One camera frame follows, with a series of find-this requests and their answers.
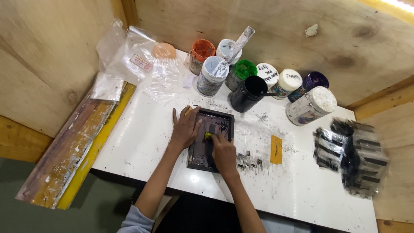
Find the black paint jar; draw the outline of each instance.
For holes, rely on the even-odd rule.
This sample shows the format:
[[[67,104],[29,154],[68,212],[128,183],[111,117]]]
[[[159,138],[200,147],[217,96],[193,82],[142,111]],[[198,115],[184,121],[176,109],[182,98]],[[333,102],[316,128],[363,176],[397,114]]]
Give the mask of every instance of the black paint jar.
[[[238,112],[247,112],[267,93],[267,84],[259,76],[247,77],[230,99],[231,106]]]

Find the finger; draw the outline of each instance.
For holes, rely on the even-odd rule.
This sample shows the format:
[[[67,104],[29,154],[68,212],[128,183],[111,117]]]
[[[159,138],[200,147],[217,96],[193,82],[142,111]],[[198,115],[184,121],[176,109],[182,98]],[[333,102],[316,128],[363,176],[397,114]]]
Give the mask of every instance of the finger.
[[[194,122],[195,118],[197,117],[198,111],[201,107],[196,107],[195,109],[191,110],[190,112],[190,122]]]
[[[211,138],[213,139],[213,143],[214,143],[215,145],[220,144],[220,140],[218,139],[217,135],[212,134],[212,135],[211,135]]]
[[[173,123],[174,123],[174,125],[176,125],[178,123],[176,108],[173,108]]]
[[[218,136],[217,136],[217,137],[219,138],[220,143],[224,143],[225,141],[227,141],[227,140],[224,138],[224,133],[220,133],[220,134],[218,134]]]
[[[200,120],[197,121],[197,123],[195,123],[194,130],[193,130],[193,134],[191,135],[192,138],[196,138],[197,137],[198,131],[200,130],[201,122],[202,121],[203,120],[200,119]]]
[[[185,108],[181,111],[179,121],[183,121],[183,120],[184,120],[184,118],[185,118],[185,112],[186,112],[189,108],[190,108],[190,106],[189,106],[189,105],[187,105],[187,107],[185,107]]]

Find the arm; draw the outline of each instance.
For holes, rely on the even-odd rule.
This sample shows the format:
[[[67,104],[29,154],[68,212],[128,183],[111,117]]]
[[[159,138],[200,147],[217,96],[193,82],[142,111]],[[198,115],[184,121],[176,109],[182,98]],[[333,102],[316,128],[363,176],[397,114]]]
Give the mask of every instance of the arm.
[[[213,158],[223,176],[236,206],[237,216],[243,233],[266,232],[236,169],[236,148],[224,135],[212,135],[214,142]]]
[[[157,212],[177,158],[185,148],[193,143],[200,129],[201,120],[195,123],[200,107],[191,110],[185,116],[189,108],[190,106],[187,106],[181,111],[180,120],[177,120],[176,109],[173,110],[174,130],[170,143],[135,203],[135,206],[147,218],[153,218]]]
[[[174,130],[170,143],[135,205],[131,206],[118,233],[151,232],[154,224],[154,220],[151,219],[157,212],[174,164],[181,152],[193,143],[201,126],[201,120],[195,123],[200,108],[195,108],[188,115],[185,115],[189,108],[190,106],[187,106],[181,111],[180,120],[177,120],[176,110],[173,110]]]

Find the hand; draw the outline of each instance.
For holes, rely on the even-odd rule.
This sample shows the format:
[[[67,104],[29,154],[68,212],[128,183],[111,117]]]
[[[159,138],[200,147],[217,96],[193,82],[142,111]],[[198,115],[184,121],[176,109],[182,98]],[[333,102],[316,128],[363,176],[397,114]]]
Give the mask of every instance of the hand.
[[[224,138],[223,134],[212,134],[214,149],[213,158],[220,174],[225,179],[238,177],[236,169],[236,148],[231,142]]]
[[[201,119],[195,122],[198,110],[201,107],[192,109],[190,113],[185,116],[185,112],[190,106],[185,107],[180,113],[180,119],[177,120],[176,109],[173,109],[173,123],[174,130],[171,136],[170,145],[176,146],[180,152],[189,147],[195,140],[198,130],[201,127]]]

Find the paint jar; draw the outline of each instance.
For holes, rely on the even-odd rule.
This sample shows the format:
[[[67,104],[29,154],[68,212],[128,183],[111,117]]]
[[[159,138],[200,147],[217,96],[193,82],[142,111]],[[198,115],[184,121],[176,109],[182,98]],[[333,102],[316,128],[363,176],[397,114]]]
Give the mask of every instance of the paint jar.
[[[303,79],[302,85],[293,91],[287,98],[293,103],[305,93],[318,86],[329,88],[329,81],[323,74],[313,71]]]
[[[273,96],[273,98],[282,100],[301,85],[302,77],[298,72],[292,69],[284,69],[280,72],[277,83],[269,91],[278,94],[277,96]]]
[[[205,97],[213,97],[229,74],[227,62],[217,56],[208,57],[197,80],[197,90]]]
[[[267,93],[267,84],[259,76],[252,75],[246,78],[240,88],[230,98],[231,106],[238,112],[247,112]]]
[[[229,40],[229,39],[224,39],[221,40],[219,43],[219,46],[217,47],[217,52],[216,52],[216,56],[221,57],[222,59],[224,59],[230,52],[230,49],[236,44],[236,42],[234,40]],[[240,52],[236,55],[236,57],[231,61],[231,63],[229,64],[230,69],[234,66],[234,64],[236,64],[238,62],[238,60],[241,57],[241,52],[242,50],[240,50]]]
[[[258,76],[265,80],[268,89],[273,87],[279,80],[279,73],[272,65],[260,63],[256,68],[258,69]]]
[[[335,96],[325,87],[315,87],[286,109],[289,120],[303,126],[318,118],[323,117],[337,107]]]
[[[204,61],[216,53],[216,48],[208,40],[198,40],[193,43],[190,51],[190,71],[195,75],[200,75]]]
[[[230,70],[228,77],[226,78],[226,86],[232,91],[237,91],[241,82],[247,77],[256,75],[258,70],[252,62],[248,60],[238,61]]]

